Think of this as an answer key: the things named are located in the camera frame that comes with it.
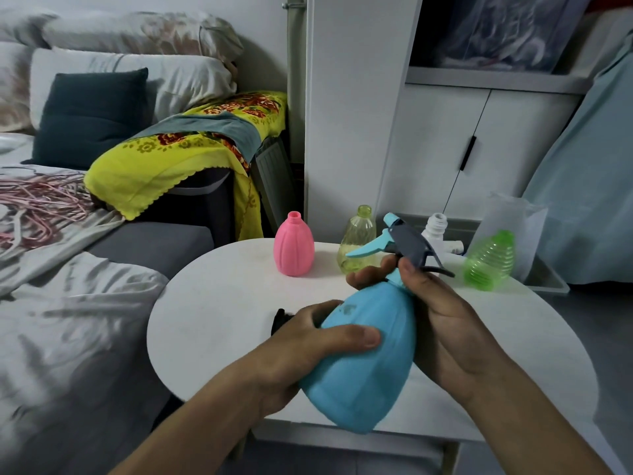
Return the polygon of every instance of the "dark teal pillow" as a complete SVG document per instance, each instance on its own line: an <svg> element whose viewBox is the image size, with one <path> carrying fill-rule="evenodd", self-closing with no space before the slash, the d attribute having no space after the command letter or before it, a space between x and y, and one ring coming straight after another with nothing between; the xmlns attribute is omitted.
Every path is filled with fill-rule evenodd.
<svg viewBox="0 0 633 475"><path fill-rule="evenodd" d="M58 73L30 162L88 170L100 155L149 126L146 83L147 68Z"/></svg>

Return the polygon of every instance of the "fingernail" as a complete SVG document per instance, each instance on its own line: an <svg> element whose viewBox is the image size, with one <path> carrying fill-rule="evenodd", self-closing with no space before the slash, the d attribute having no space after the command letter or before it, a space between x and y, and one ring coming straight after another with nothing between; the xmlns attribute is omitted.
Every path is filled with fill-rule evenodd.
<svg viewBox="0 0 633 475"><path fill-rule="evenodd" d="M411 263L406 256L403 256L400 259L400 270L405 271L407 273L413 273L415 271L415 267L413 266L413 263Z"/></svg>
<svg viewBox="0 0 633 475"><path fill-rule="evenodd" d="M376 346L380 343L380 332L375 328L366 328L363 334L363 342L365 342L365 346Z"/></svg>

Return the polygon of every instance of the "wall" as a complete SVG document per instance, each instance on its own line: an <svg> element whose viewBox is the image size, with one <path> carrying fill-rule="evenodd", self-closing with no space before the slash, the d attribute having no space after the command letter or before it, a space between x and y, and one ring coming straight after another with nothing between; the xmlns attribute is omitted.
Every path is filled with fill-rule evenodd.
<svg viewBox="0 0 633 475"><path fill-rule="evenodd" d="M422 0L308 0L306 216L340 242L376 207Z"/></svg>
<svg viewBox="0 0 633 475"><path fill-rule="evenodd" d="M286 91L286 0L0 0L0 6L41 6L60 14L79 10L194 11L229 21L241 37L245 55L238 61L241 90Z"/></svg>

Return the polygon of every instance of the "pink bottle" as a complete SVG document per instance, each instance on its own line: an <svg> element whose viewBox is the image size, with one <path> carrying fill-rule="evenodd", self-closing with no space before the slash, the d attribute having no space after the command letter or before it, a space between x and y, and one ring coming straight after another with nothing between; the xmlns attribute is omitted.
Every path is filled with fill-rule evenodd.
<svg viewBox="0 0 633 475"><path fill-rule="evenodd" d="M277 230L273 256L277 270L289 277L300 277L312 267L315 240L298 211L291 211Z"/></svg>

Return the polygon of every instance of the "yellow transparent bottle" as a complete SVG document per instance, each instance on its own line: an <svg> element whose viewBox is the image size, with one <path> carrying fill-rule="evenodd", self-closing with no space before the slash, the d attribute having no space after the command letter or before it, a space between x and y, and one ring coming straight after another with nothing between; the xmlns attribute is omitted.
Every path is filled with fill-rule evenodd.
<svg viewBox="0 0 633 475"><path fill-rule="evenodd" d="M376 265L374 255L363 258L348 258L346 255L376 238L376 223L372 218L372 207L361 205L356 216L352 216L345 228L345 235L336 255L336 261L345 274L359 271L368 265Z"/></svg>

